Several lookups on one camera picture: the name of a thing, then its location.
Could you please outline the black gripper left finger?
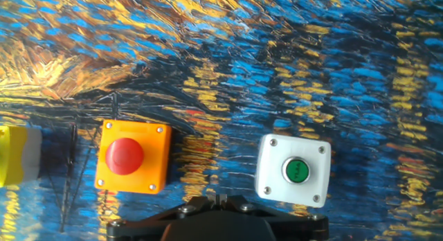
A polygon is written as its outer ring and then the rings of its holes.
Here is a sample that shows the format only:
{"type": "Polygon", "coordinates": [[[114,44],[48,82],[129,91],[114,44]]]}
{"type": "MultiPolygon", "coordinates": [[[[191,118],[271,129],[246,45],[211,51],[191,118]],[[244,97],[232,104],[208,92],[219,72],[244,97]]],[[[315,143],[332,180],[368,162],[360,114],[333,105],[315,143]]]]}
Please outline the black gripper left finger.
{"type": "Polygon", "coordinates": [[[166,228],[175,221],[188,219],[202,213],[219,210],[221,195],[192,197],[187,203],[167,209],[143,220],[114,219],[107,223],[106,240],[142,240],[161,237],[166,228]]]}

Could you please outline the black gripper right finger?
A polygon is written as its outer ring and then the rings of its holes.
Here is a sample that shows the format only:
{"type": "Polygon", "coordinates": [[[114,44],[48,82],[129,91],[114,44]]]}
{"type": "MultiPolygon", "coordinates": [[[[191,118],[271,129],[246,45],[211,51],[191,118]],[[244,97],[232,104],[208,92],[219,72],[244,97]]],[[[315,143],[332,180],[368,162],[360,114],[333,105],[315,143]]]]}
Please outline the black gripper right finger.
{"type": "Polygon", "coordinates": [[[320,213],[303,216],[248,201],[241,195],[221,195],[221,209],[235,213],[243,220],[259,220],[276,240],[328,240],[329,219],[320,213]]]}

